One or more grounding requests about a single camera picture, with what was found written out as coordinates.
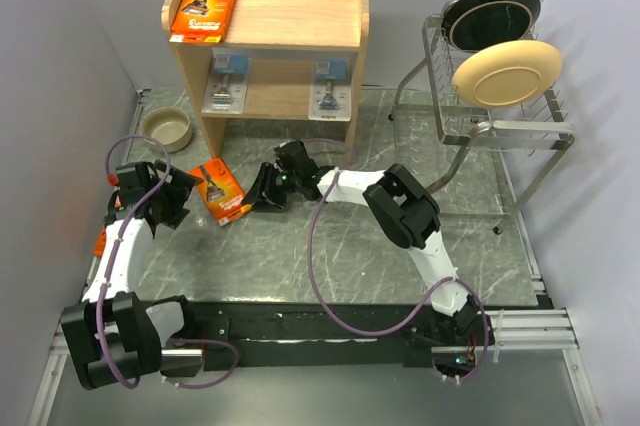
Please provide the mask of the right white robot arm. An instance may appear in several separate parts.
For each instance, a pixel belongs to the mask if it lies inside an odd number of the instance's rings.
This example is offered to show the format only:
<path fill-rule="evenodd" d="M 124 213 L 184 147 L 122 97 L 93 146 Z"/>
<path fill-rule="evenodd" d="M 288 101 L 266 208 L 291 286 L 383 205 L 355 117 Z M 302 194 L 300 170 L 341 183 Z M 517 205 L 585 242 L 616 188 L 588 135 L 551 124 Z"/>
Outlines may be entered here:
<path fill-rule="evenodd" d="M 255 211 L 280 211 L 290 194 L 300 194 L 318 207 L 316 222 L 328 203 L 351 203 L 368 207 L 381 230 L 394 245 L 412 258 L 427 293 L 398 324 L 379 331 L 365 331 L 341 320 L 322 297 L 313 269 L 313 235 L 307 238 L 307 267 L 314 294 L 322 309 L 341 328 L 363 337 L 381 337 L 409 325 L 423 306 L 440 318 L 439 336 L 449 344 L 467 344 L 473 338 L 488 346 L 490 320 L 479 296 L 462 281 L 444 245 L 440 207 L 419 181 L 400 164 L 382 171 L 354 171 L 338 166 L 319 166 L 300 140 L 274 149 L 275 161 L 260 165 L 256 179 L 242 200 Z"/>

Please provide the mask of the wooden two-tier shelf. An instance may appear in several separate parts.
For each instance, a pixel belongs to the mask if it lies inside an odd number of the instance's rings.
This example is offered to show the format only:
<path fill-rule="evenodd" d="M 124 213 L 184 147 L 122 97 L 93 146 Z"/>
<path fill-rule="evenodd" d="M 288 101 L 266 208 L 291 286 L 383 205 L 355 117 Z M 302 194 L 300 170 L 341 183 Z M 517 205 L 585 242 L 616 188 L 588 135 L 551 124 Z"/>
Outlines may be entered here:
<path fill-rule="evenodd" d="M 181 1 L 164 1 L 161 23 L 166 34 Z M 215 53 L 231 51 L 251 58 L 241 118 L 268 121 L 307 120 L 313 66 L 346 55 L 351 113 L 345 141 L 354 144 L 369 32 L 369 0 L 237 0 L 224 42 L 171 44 L 210 155 L 221 154 L 231 116 L 203 112 L 203 101 Z"/>

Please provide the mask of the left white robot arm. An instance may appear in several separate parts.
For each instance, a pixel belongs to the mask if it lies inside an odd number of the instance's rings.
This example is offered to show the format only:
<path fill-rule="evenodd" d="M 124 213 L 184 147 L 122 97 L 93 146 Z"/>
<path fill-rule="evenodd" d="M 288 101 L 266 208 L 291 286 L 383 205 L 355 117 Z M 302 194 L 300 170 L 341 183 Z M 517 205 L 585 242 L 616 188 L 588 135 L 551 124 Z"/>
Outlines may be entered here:
<path fill-rule="evenodd" d="M 106 242 L 96 276 L 80 303 L 61 315 L 76 375 L 87 390 L 116 383 L 112 365 L 126 381 L 137 383 L 160 371 L 168 341 L 184 348 L 199 333 L 185 296 L 143 301 L 136 291 L 157 227 L 175 229 L 182 223 L 200 178 L 157 160 L 120 166 L 110 179 L 115 190 L 107 203 Z"/>

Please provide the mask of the blue razor blister pack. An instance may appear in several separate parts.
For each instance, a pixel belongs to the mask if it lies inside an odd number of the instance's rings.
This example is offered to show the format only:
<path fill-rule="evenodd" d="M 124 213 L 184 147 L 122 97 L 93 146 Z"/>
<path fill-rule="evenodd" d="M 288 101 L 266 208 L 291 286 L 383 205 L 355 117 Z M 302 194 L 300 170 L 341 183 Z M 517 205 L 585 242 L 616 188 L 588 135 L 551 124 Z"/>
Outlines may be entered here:
<path fill-rule="evenodd" d="M 240 54 L 216 54 L 201 111 L 239 115 L 244 111 L 251 61 Z"/>
<path fill-rule="evenodd" d="M 312 64 L 308 118 L 315 121 L 351 120 L 349 64 L 323 60 Z"/>

